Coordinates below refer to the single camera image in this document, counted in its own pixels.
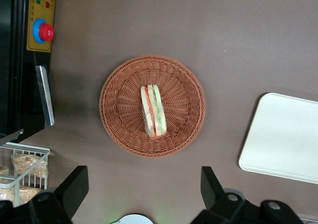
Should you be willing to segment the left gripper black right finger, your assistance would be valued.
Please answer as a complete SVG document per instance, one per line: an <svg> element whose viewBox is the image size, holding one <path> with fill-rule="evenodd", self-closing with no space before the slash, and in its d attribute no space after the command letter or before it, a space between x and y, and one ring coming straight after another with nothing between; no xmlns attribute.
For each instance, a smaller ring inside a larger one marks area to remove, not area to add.
<svg viewBox="0 0 318 224"><path fill-rule="evenodd" d="M246 197L235 189L224 189L211 167L201 168L201 196L206 209L192 221L193 224L249 224L244 216Z"/></svg>

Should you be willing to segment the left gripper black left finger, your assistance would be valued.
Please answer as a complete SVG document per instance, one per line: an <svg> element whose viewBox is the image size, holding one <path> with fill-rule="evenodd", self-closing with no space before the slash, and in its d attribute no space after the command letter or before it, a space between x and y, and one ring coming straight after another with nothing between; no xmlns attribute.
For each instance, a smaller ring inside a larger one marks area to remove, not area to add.
<svg viewBox="0 0 318 224"><path fill-rule="evenodd" d="M71 224L88 191L88 167L77 166L54 191L41 192L28 203L31 222Z"/></svg>

